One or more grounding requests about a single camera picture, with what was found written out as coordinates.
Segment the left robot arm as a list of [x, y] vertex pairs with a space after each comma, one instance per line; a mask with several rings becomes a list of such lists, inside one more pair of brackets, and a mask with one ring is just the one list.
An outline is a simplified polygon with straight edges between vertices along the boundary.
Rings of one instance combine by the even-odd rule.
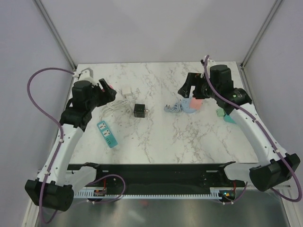
[[91, 183], [104, 181], [102, 172], [93, 164], [84, 164], [73, 174], [67, 169], [75, 147], [86, 130], [96, 107], [113, 102], [116, 91], [104, 79], [82, 79], [74, 83], [72, 98], [58, 122], [59, 136], [35, 180], [27, 180], [25, 190], [32, 202], [44, 208], [67, 211], [74, 195]]

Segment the blue round power strip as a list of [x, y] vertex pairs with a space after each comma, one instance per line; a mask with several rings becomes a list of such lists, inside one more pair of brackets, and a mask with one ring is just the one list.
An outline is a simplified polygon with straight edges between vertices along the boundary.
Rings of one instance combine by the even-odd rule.
[[193, 114], [196, 112], [194, 109], [189, 108], [189, 103], [190, 103], [191, 98], [183, 98], [180, 100], [178, 103], [175, 103], [173, 106], [166, 105], [164, 107], [164, 111], [167, 113], [180, 113], [180, 112], [185, 112], [189, 114]]

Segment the pink cube socket adapter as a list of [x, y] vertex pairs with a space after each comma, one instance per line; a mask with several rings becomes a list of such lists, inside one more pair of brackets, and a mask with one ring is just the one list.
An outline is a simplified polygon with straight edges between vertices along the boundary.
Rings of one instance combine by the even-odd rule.
[[199, 110], [202, 106], [203, 100], [202, 99], [196, 99], [196, 98], [191, 98], [190, 103], [189, 103], [189, 108], [194, 109], [194, 110]]

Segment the black cube plug adapter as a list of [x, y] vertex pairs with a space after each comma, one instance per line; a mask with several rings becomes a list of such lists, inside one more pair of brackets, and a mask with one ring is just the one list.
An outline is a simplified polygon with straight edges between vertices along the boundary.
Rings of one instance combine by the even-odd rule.
[[146, 118], [148, 116], [148, 109], [145, 104], [135, 104], [133, 114], [135, 118]]

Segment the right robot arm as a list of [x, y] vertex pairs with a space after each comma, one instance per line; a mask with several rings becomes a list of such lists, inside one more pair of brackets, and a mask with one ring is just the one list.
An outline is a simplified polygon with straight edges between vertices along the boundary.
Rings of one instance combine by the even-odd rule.
[[207, 68], [210, 77], [190, 72], [178, 94], [184, 98], [213, 98], [239, 126], [257, 156], [257, 163], [230, 162], [222, 166], [217, 181], [228, 186], [234, 180], [252, 183], [264, 192], [291, 179], [300, 159], [296, 154], [288, 154], [268, 132], [258, 117], [255, 106], [247, 92], [234, 87], [232, 72], [227, 65]]

